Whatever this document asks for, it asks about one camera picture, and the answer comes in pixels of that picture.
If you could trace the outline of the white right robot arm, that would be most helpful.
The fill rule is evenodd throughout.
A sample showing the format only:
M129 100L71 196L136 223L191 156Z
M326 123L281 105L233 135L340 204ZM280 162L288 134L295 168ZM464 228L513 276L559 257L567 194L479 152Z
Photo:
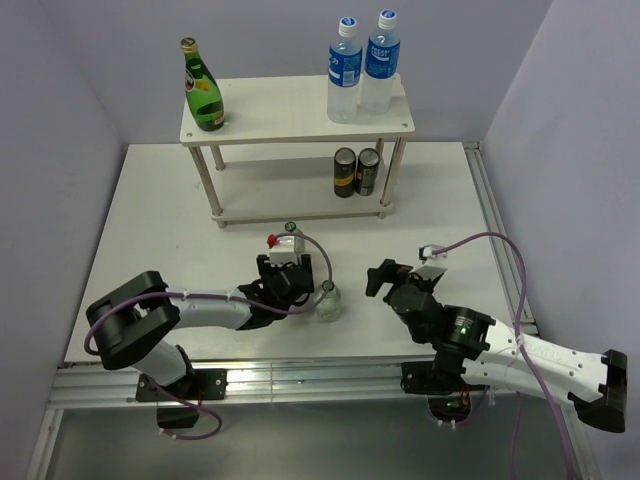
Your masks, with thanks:
M628 360L610 349L586 353L538 337L518 334L495 318L467 307L438 302L434 290L445 267L426 261L413 268L386 259L367 272L365 294L390 287L383 301L417 344L435 356L402 364L401 387L408 394L450 395L464 387L489 386L539 398L575 410L588 426L626 429Z

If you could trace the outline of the green glass bottle yellow label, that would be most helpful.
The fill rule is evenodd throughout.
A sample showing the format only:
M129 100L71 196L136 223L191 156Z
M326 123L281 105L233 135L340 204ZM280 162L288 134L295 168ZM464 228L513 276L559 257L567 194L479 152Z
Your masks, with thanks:
M218 84L203 61L196 40L185 37L180 46L185 60L185 96L191 115L201 130L218 130L225 120Z

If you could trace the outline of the blue label water bottle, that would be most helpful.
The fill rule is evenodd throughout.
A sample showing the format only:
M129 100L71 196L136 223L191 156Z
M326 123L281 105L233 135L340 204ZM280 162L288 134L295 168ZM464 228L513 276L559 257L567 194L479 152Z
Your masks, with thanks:
M327 115L334 123L347 124L356 119L362 52L357 20L342 17L337 40L330 44L328 56Z
M382 10L376 29L368 37L360 106L370 114L382 115L390 108L401 45L396 24L397 13Z

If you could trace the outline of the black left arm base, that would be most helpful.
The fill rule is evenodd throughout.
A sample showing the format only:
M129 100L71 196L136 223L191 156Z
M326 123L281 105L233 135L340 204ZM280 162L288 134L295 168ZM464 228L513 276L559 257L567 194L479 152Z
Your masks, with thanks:
M141 374L135 401L157 404L156 423L161 432L177 440L203 440L216 435L222 428L219 414L204 406L205 400L223 400L227 387L227 370L196 369L171 385L161 386L151 377ZM200 418L208 416L217 422L211 432L188 434Z

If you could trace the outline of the clear glass bottle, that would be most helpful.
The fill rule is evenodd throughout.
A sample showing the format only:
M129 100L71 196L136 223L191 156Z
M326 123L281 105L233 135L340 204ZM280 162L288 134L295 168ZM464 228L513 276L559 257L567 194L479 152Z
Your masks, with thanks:
M341 312L341 291L333 281L325 280L315 293L316 316L325 322L338 319Z
M299 236L302 234L302 230L294 221L288 221L284 225L284 233L286 235Z

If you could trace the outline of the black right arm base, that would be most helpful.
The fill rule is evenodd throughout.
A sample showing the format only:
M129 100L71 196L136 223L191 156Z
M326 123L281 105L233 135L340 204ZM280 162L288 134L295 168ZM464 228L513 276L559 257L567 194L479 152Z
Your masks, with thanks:
M460 376L437 372L434 362L409 361L401 363L400 387L407 394L446 396L463 391L482 391L485 385L470 385Z

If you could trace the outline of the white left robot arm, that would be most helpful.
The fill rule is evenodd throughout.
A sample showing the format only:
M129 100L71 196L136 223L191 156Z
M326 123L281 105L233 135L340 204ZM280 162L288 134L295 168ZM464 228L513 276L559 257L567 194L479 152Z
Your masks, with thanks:
M175 328L250 331L286 318L314 292L311 256L277 265L256 258L259 278L229 292L178 293L157 271L145 271L91 304L84 348L107 370L133 367L172 399L187 399L197 377L185 350L167 343Z

